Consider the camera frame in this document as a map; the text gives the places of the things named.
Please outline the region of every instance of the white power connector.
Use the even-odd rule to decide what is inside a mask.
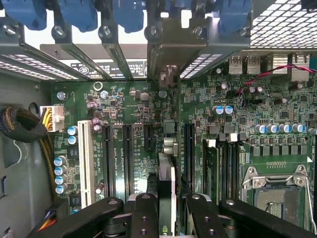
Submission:
[[[65,130],[65,116],[64,116],[64,107],[63,106],[40,106],[40,113],[44,109],[51,109],[52,111],[52,126],[48,129],[48,132],[63,132]]]

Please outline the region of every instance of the motherboard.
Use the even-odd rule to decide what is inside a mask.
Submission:
[[[252,78],[210,73],[163,90],[155,81],[56,83],[52,102],[65,115],[64,132],[54,134],[55,156],[65,158],[59,196],[74,212],[105,196],[127,201],[147,191],[163,153],[193,192],[216,203],[239,198],[311,230],[314,78],[299,87],[264,77],[246,87]]]

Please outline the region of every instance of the black pcie slot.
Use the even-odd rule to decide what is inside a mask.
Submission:
[[[144,124],[144,148],[145,150],[154,150],[152,124]]]
[[[134,193],[134,159],[133,159],[133,128],[132,125],[123,125],[123,158],[124,158],[124,182],[125,199]]]
[[[113,156],[113,131],[110,125],[102,126],[102,137],[105,197],[113,197],[115,196],[116,192]]]
[[[185,176],[191,184],[192,192],[195,192],[195,124],[184,124],[184,166]]]

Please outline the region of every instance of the pcie slot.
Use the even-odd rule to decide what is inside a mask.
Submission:
[[[134,193],[134,158],[133,158],[133,128],[132,125],[123,125],[123,157],[124,157],[124,182],[125,199]]]
[[[95,202],[94,191],[94,150],[90,120],[78,121],[79,171],[81,187],[81,207]]]
[[[195,124],[184,124],[184,166],[185,175],[195,192]]]
[[[154,150],[152,124],[144,124],[144,148],[145,150]]]
[[[105,197],[113,197],[116,195],[116,193],[113,157],[113,130],[110,125],[105,125],[102,127],[102,137]]]

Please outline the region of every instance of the perforated metal panel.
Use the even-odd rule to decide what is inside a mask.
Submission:
[[[250,48],[317,47],[317,12],[301,8],[300,0],[277,0],[254,19]]]

